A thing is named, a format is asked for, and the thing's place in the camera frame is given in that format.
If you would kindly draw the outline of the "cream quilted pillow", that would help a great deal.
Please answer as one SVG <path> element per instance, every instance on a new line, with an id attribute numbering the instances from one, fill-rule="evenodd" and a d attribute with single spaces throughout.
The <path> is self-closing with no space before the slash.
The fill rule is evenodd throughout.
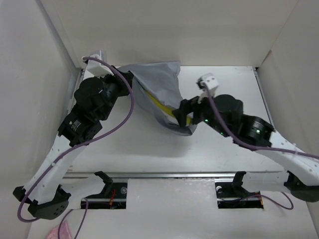
<path id="1" fill-rule="evenodd" d="M 177 119 L 173 114 L 173 110 L 176 109 L 177 100 L 181 99 L 180 94 L 172 90 L 159 90 L 158 92 L 145 90 L 145 92 L 151 102 L 154 103 L 154 105 L 167 117 L 170 117 L 170 122 L 173 122 L 173 120 L 177 122 Z"/>

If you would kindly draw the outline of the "grey fabric pillowcase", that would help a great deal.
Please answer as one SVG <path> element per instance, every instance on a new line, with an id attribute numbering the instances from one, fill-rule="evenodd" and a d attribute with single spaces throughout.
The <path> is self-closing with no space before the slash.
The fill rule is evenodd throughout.
<path id="1" fill-rule="evenodd" d="M 183 99 L 179 90 L 179 61 L 130 64 L 118 70 L 133 74 L 135 103 L 150 113 L 159 125 L 180 136 L 191 136 L 195 132 L 197 126 L 180 127 L 171 113 Z"/>

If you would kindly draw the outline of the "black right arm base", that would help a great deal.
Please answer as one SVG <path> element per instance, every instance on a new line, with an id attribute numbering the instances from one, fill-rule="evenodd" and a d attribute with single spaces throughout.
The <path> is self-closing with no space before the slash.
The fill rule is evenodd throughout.
<path id="1" fill-rule="evenodd" d="M 260 192 L 248 192 L 242 187 L 247 172 L 239 171 L 230 182 L 215 182 L 218 209 L 263 209 Z"/>

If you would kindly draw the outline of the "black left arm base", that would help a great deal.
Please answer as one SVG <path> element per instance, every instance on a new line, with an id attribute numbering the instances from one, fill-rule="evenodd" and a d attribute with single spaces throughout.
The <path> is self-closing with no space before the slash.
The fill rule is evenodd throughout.
<path id="1" fill-rule="evenodd" d="M 94 175 L 102 179 L 104 187 L 98 194 L 93 194 L 86 197 L 88 200 L 88 209 L 126 209 L 128 192 L 127 181 L 114 181 L 102 171 L 95 172 Z"/>

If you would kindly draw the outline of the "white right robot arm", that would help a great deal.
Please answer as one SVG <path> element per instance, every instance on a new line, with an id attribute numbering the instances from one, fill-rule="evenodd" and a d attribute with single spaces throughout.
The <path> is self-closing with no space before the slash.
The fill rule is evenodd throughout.
<path id="1" fill-rule="evenodd" d="M 180 126 L 207 124 L 223 137 L 232 137 L 242 148 L 263 155 L 283 167 L 279 172 L 236 172 L 231 191 L 236 196 L 247 192 L 290 193 L 305 202 L 319 200 L 319 158 L 310 156 L 288 142 L 274 127 L 260 117 L 243 113 L 243 103 L 231 95 L 194 97 L 182 100 L 172 114 Z"/>

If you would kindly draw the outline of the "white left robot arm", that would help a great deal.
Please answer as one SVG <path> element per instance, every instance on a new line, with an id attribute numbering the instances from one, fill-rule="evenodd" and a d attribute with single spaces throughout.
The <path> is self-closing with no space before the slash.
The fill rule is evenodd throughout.
<path id="1" fill-rule="evenodd" d="M 131 102 L 128 115 L 115 128 L 97 136 L 101 122 L 108 119 L 119 97 L 133 96 L 131 71 L 123 72 L 114 66 L 111 72 L 94 74 L 84 79 L 74 92 L 74 104 L 58 128 L 50 152 L 42 165 L 24 186 L 16 187 L 13 195 L 20 202 L 17 217 L 31 223 L 39 219 L 53 220 L 69 206 L 71 200 L 80 203 L 87 196 L 110 195 L 113 180 L 104 172 L 95 172 L 79 184 L 64 186 L 61 181 L 76 157 L 89 144 L 114 133 L 133 113 Z"/>

